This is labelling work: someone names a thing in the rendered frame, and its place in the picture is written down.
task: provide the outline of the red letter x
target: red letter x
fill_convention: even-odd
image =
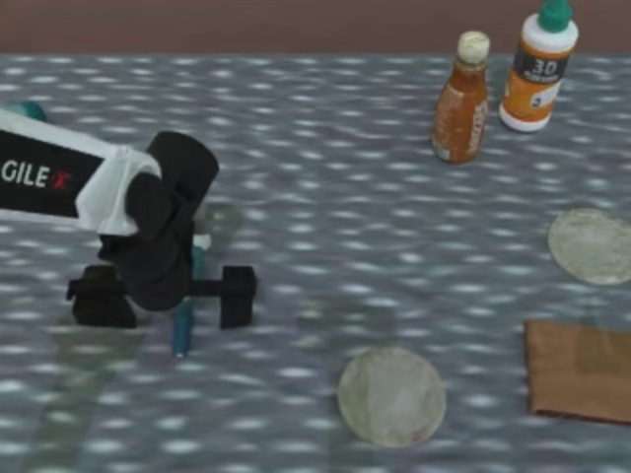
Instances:
[[[65,170],[58,170],[52,177],[52,188],[65,189],[66,180],[68,180],[68,177],[70,177],[70,172],[66,172]]]

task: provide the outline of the glue bottle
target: glue bottle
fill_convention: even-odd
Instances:
[[[486,64],[490,46],[484,33],[460,36],[454,69],[438,99],[432,147],[440,160],[451,165],[473,160],[482,146],[488,115]]]
[[[500,105],[509,128],[528,133],[547,125],[578,39],[568,0],[545,0],[526,19]]]

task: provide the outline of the gray table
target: gray table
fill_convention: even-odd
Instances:
[[[194,351],[171,358],[167,317],[135,333],[72,324],[66,282],[93,235],[2,223],[2,473],[625,473],[631,430],[535,418],[529,317],[628,328],[628,286],[580,284],[551,260],[560,212],[631,219],[631,58],[577,57],[551,125],[506,131],[493,113],[470,166],[427,137],[446,56],[16,57],[0,101],[144,148],[191,133],[222,171],[209,195],[210,263],[254,264],[256,326],[197,312]],[[338,420],[349,358],[397,343],[432,361],[449,395],[426,444],[383,451]]]

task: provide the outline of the brown cloth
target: brown cloth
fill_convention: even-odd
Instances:
[[[631,425],[631,333],[526,322],[530,412]]]

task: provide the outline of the round plate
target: round plate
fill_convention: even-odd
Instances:
[[[561,214],[548,232],[552,257],[580,281],[608,286],[631,280],[631,227],[598,209]]]
[[[352,360],[340,379],[337,402],[357,436],[389,448],[427,440],[447,409],[434,367],[396,347],[374,348]]]

